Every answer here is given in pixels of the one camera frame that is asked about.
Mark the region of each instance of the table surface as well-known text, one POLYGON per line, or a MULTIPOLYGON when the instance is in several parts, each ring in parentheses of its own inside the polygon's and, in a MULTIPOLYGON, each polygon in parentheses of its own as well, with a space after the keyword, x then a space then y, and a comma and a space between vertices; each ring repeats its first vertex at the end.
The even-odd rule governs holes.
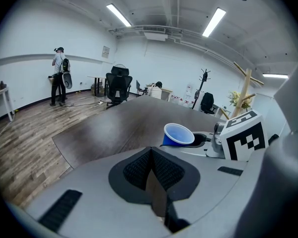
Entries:
POLYGON ((173 122, 191 131, 214 131, 219 118, 150 96, 112 107, 53 137, 66 161, 76 168, 89 161, 146 146, 159 146, 163 128, 173 122))

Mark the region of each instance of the man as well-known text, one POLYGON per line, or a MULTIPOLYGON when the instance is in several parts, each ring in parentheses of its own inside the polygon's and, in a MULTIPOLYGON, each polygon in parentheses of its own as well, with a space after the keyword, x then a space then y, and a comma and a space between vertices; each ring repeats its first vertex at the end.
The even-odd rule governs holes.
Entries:
POLYGON ((52 99, 50 106, 55 106, 55 96, 56 96, 56 90, 58 87, 62 89, 62 103, 65 103, 65 85, 63 83, 62 75, 62 63, 63 60, 66 58, 64 55, 64 49, 62 47, 59 47, 58 49, 54 49, 56 51, 56 54, 54 56, 54 59, 52 61, 52 66, 54 66, 54 80, 52 83, 52 99))

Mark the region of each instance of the ceiling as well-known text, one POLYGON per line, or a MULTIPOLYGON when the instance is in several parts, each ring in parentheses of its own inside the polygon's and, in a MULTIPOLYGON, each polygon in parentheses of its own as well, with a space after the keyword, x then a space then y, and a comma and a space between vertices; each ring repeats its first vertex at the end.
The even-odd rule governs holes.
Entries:
POLYGON ((256 68, 259 74, 289 74, 298 62, 298 30, 279 0, 41 1, 76 10, 108 30, 118 28, 117 35, 125 35, 124 25, 106 8, 113 3, 132 26, 170 27, 174 38, 256 68), (202 37, 217 7, 224 9, 226 15, 209 38, 202 37))

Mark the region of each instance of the plastic cup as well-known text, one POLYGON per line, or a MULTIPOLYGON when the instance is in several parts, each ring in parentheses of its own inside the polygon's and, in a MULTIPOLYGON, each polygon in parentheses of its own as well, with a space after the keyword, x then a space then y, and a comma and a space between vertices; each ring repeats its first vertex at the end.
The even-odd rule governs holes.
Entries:
POLYGON ((163 145, 183 146, 192 144, 193 133, 177 123, 168 123, 164 126, 163 145))

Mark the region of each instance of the box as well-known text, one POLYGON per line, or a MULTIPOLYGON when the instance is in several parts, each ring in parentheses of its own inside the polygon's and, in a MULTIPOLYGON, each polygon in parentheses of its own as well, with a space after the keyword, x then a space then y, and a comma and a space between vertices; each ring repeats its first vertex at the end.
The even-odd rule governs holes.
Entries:
POLYGON ((248 161, 253 151, 268 147, 263 116, 251 110, 228 120, 220 139, 226 159, 248 161))

